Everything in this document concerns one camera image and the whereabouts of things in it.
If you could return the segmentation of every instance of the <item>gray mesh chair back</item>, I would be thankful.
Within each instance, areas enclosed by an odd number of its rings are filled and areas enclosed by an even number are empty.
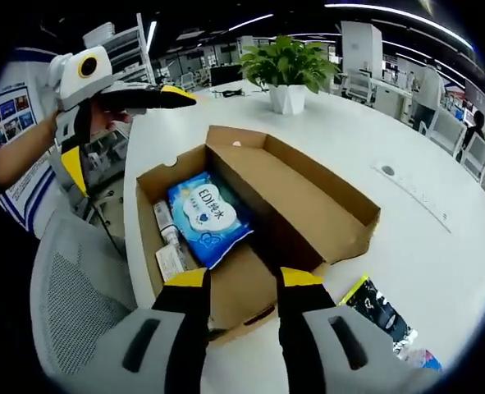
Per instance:
[[[123,240],[116,239],[123,248]],[[30,283],[34,344],[57,382],[94,356],[97,340],[136,309],[127,262],[103,229],[56,211],[45,229]]]

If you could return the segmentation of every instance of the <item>cable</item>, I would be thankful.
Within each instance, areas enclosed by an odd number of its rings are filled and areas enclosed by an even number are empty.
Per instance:
[[[112,242],[112,245],[114,246],[114,249],[117,250],[118,254],[120,255],[120,257],[122,257],[125,261],[127,261],[127,256],[124,256],[124,254],[121,252],[120,248],[118,248],[118,245],[117,243],[114,241],[114,238],[112,238],[112,235],[111,233],[109,232],[109,229],[108,227],[105,225],[105,220],[103,220],[103,217],[102,215],[100,214],[100,211],[98,211],[96,209],[96,205],[94,205],[94,202],[93,201],[90,201],[89,202],[91,204],[91,206],[93,207],[94,211],[96,212],[96,215],[98,216],[98,218],[100,219],[100,222],[102,222],[102,226],[103,228],[105,229],[105,232],[108,234],[108,237],[109,239],[111,240]]]

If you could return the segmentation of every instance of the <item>white t-shirt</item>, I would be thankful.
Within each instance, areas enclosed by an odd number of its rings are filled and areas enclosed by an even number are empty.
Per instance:
[[[441,96],[445,93],[445,86],[439,73],[431,66],[423,67],[417,73],[417,81],[421,89],[414,94],[415,101],[424,107],[437,110]]]

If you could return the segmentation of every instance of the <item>robotic arm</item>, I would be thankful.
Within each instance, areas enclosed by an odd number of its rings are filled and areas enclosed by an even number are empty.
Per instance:
[[[98,101],[104,111],[130,108],[179,108],[194,105],[192,94],[174,86],[157,87],[138,82],[115,80],[111,61],[104,47],[86,49],[76,55],[56,56],[48,68],[48,85],[52,86],[57,105],[55,143],[62,163],[84,195],[85,174],[80,162],[80,146],[90,142],[91,102]]]

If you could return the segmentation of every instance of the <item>wet wipes package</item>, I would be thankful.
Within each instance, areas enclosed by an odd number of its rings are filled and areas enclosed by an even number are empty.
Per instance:
[[[208,172],[173,186],[168,194],[176,227],[206,268],[215,267],[236,242],[253,232],[247,208]]]

